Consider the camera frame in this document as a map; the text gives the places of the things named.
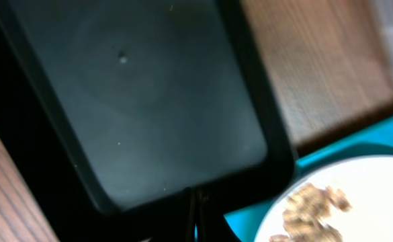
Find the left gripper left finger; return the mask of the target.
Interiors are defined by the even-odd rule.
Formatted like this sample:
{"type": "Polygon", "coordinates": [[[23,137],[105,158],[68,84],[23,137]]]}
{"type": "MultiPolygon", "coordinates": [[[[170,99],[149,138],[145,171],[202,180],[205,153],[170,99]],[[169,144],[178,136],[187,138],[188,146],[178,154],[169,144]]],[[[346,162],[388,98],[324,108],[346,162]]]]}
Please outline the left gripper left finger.
{"type": "Polygon", "coordinates": [[[195,207],[195,191],[191,188],[149,204],[144,209],[141,241],[194,242],[195,207]]]}

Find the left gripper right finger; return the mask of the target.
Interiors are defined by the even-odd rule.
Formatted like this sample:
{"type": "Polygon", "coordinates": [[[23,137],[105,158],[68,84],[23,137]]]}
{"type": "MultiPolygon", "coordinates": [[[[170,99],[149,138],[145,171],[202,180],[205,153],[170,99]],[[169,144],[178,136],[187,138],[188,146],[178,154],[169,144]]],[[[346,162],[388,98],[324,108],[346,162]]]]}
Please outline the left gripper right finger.
{"type": "Polygon", "coordinates": [[[198,242],[240,242],[209,195],[202,190],[196,195],[198,242]]]}

